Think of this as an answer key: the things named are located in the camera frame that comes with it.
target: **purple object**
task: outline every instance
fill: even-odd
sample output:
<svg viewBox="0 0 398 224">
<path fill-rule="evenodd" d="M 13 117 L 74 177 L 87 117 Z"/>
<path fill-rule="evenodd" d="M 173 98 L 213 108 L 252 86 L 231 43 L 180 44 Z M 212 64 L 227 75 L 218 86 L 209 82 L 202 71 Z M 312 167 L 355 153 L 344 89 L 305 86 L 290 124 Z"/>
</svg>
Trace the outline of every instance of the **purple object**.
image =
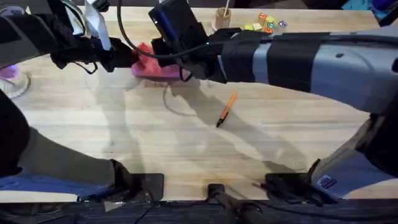
<svg viewBox="0 0 398 224">
<path fill-rule="evenodd" d="M 0 70 L 1 78 L 14 78 L 18 74 L 18 68 L 16 65 L 8 66 L 2 70 Z"/>
<path fill-rule="evenodd" d="M 397 0 L 373 0 L 372 5 L 375 9 L 383 11 L 392 5 Z"/>
</svg>

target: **sticker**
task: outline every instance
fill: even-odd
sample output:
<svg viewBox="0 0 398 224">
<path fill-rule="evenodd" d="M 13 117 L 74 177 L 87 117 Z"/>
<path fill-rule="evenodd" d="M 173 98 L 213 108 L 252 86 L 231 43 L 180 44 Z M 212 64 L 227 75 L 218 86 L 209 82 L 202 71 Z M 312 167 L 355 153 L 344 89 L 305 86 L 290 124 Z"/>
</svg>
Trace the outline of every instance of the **sticker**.
<svg viewBox="0 0 398 224">
<path fill-rule="evenodd" d="M 8 6 L 5 8 L 0 8 L 0 16 L 14 16 L 25 14 L 25 9 L 19 6 Z"/>
<path fill-rule="evenodd" d="M 331 186 L 337 184 L 335 179 L 332 179 L 328 175 L 324 175 L 321 179 L 317 181 L 317 184 L 324 189 L 329 189 Z"/>
</svg>

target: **red cloth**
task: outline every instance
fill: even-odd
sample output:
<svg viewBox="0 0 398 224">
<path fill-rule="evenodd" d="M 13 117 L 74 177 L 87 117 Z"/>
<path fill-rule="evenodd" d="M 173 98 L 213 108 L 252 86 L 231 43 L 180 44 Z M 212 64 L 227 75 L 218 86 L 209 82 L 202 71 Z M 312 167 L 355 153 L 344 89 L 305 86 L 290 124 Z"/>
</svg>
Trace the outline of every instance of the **red cloth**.
<svg viewBox="0 0 398 224">
<path fill-rule="evenodd" d="M 139 44 L 137 48 L 151 54 L 154 53 L 152 47 L 145 43 Z M 137 77 L 178 78 L 180 76 L 178 69 L 178 65 L 169 65 L 161 68 L 155 58 L 139 55 L 139 61 L 131 67 L 131 72 Z"/>
</svg>

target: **black strap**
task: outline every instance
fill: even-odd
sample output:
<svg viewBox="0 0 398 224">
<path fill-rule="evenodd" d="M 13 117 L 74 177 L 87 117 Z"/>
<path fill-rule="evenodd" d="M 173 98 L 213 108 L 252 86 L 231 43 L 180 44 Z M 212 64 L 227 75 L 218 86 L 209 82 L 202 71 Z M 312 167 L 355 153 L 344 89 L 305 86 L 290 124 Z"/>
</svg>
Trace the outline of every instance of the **black strap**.
<svg viewBox="0 0 398 224">
<path fill-rule="evenodd" d="M 267 52 L 269 84 L 310 92 L 313 61 L 326 35 L 330 33 L 275 36 Z"/>
<path fill-rule="evenodd" d="M 8 17 L 35 45 L 40 54 L 46 54 L 58 48 L 53 36 L 33 15 L 18 15 Z"/>
<path fill-rule="evenodd" d="M 6 44 L 21 39 L 5 18 L 0 17 L 0 27 L 3 33 L 3 35 L 0 35 L 0 44 Z"/>
<path fill-rule="evenodd" d="M 224 44 L 221 59 L 228 82 L 255 82 L 253 56 L 260 41 L 269 34 L 244 30 Z M 248 40 L 235 43 L 235 40 Z"/>
</svg>

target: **clear glass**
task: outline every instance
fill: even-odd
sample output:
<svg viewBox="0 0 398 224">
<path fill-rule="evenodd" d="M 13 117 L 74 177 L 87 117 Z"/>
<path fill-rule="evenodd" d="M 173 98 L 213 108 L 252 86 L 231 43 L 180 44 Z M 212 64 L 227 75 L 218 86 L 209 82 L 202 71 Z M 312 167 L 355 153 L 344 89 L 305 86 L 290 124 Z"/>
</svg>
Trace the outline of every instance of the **clear glass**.
<svg viewBox="0 0 398 224">
<path fill-rule="evenodd" d="M 30 87 L 30 77 L 16 65 L 0 70 L 0 89 L 11 99 L 23 95 Z"/>
</svg>

